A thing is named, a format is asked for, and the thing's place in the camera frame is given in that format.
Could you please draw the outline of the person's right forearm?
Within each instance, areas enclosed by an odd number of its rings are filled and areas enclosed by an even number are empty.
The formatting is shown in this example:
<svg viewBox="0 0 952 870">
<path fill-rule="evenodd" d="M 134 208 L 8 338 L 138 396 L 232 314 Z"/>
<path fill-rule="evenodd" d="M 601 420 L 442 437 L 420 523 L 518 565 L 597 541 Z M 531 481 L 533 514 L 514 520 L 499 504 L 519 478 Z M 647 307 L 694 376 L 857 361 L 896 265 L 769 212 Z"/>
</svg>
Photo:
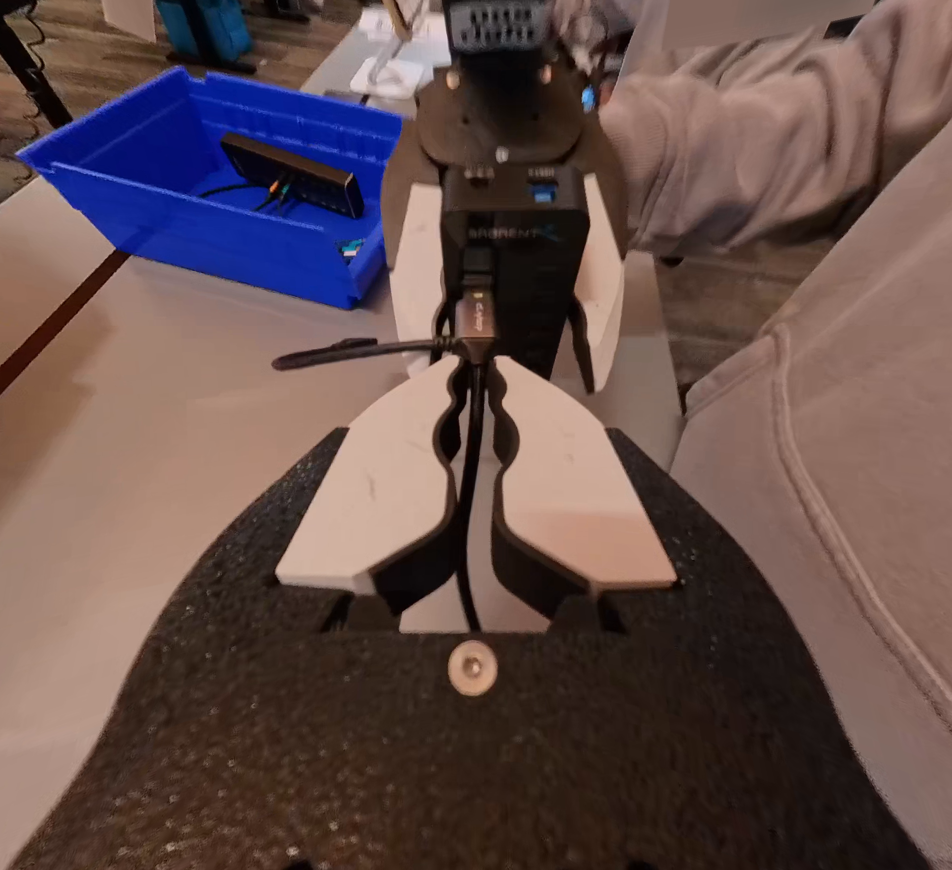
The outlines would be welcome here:
<svg viewBox="0 0 952 870">
<path fill-rule="evenodd" d="M 881 0 L 842 40 L 664 51 L 668 0 L 556 0 L 592 47 L 631 32 L 600 121 L 626 240 L 655 257 L 839 235 L 950 124 L 951 0 Z"/>
</svg>

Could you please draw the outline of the person's grey hoodie torso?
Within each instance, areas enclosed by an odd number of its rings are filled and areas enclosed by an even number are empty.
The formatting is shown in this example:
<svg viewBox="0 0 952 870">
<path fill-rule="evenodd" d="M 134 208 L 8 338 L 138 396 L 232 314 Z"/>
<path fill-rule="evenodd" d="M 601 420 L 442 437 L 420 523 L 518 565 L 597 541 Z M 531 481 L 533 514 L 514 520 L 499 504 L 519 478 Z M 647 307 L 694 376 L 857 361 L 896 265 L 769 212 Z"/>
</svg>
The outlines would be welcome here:
<svg viewBox="0 0 952 870">
<path fill-rule="evenodd" d="M 951 137 L 693 386 L 672 473 L 754 560 L 866 772 L 950 868 Z"/>
</svg>

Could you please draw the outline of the black usb hub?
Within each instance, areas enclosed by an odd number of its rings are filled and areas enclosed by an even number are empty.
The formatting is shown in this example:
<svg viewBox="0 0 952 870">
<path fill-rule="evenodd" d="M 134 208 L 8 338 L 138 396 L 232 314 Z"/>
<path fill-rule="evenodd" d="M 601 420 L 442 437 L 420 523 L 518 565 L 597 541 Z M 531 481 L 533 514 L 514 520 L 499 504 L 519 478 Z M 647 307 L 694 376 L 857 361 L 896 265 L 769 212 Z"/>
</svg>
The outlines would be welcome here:
<svg viewBox="0 0 952 870">
<path fill-rule="evenodd" d="M 566 164 L 450 166 L 442 177 L 440 315 L 464 333 L 462 298 L 482 291 L 493 352 L 550 380 L 589 235 L 582 173 Z"/>
</svg>

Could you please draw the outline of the blue plastic bin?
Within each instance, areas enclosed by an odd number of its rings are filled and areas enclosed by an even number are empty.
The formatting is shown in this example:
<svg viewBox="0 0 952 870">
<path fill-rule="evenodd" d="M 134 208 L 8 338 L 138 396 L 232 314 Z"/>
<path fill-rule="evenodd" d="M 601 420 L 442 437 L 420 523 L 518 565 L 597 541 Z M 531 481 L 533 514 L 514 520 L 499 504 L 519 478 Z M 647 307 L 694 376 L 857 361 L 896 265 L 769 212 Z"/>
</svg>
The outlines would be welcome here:
<svg viewBox="0 0 952 870">
<path fill-rule="evenodd" d="M 404 121 L 357 103 L 168 70 L 54 130 L 18 158 L 129 255 L 336 308 L 360 305 L 386 264 L 380 196 Z M 237 133 L 351 171 L 363 217 L 271 204 L 220 148 Z M 365 239 L 345 264 L 335 243 Z"/>
</svg>

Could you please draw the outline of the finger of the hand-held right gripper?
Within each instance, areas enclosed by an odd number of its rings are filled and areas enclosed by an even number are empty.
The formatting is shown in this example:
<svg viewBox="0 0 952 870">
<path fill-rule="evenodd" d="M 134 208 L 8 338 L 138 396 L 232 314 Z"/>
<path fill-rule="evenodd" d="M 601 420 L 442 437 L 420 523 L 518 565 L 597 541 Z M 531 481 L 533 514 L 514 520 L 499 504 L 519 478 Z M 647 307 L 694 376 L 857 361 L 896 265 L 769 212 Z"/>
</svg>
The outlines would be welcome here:
<svg viewBox="0 0 952 870">
<path fill-rule="evenodd" d="M 432 340 L 446 300 L 441 243 L 442 190 L 411 186 L 407 211 L 389 272 L 399 341 Z"/>
<path fill-rule="evenodd" d="M 595 395 L 608 381 L 620 339 L 625 263 L 594 174 L 585 175 L 585 191 L 589 233 L 568 324 L 583 387 Z"/>
</svg>

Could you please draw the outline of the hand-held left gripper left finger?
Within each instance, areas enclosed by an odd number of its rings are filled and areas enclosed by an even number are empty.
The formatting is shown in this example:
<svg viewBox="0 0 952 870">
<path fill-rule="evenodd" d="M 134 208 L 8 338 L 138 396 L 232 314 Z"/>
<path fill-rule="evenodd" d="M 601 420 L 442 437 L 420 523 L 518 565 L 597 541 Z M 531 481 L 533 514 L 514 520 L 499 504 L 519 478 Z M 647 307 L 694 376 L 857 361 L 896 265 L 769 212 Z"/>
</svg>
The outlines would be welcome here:
<svg viewBox="0 0 952 870">
<path fill-rule="evenodd" d="M 376 596 L 399 615 L 453 577 L 465 385 L 446 356 L 351 424 L 276 567 L 282 585 Z"/>
</svg>

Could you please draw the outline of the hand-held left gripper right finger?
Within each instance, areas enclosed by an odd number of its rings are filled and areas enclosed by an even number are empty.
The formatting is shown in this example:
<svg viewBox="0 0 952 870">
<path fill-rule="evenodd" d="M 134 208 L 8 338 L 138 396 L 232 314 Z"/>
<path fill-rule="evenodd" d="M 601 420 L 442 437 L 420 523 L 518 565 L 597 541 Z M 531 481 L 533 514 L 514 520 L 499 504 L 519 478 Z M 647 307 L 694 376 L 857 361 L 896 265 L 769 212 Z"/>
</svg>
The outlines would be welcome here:
<svg viewBox="0 0 952 870">
<path fill-rule="evenodd" d="M 608 431 L 507 356 L 487 372 L 500 467 L 491 561 L 512 596 L 553 619 L 570 599 L 669 589 L 678 577 Z"/>
</svg>

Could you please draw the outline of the white stand base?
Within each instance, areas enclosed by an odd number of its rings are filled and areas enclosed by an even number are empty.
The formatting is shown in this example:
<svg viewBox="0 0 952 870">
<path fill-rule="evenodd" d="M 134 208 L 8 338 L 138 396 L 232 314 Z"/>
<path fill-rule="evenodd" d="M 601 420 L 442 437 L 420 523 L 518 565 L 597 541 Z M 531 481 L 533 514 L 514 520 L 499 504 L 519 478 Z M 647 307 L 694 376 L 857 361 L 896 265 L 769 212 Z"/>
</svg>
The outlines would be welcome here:
<svg viewBox="0 0 952 870">
<path fill-rule="evenodd" d="M 384 7 L 367 7 L 359 19 L 358 32 L 370 48 L 351 78 L 350 90 L 354 93 L 406 101 L 432 80 L 434 69 L 450 65 L 442 12 L 422 14 L 411 36 L 404 39 L 397 34 Z"/>
</svg>

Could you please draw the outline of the black multiport hub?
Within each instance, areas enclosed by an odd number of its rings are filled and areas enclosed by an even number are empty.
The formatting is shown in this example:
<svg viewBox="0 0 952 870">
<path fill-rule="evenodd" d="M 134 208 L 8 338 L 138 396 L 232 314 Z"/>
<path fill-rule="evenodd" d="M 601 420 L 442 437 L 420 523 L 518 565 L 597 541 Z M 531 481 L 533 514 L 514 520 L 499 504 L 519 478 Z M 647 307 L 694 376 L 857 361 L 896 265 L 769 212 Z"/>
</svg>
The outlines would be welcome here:
<svg viewBox="0 0 952 870">
<path fill-rule="evenodd" d="M 363 193 L 351 171 L 237 133 L 225 134 L 220 148 L 244 187 L 268 193 L 260 209 L 293 202 L 363 217 Z"/>
</svg>

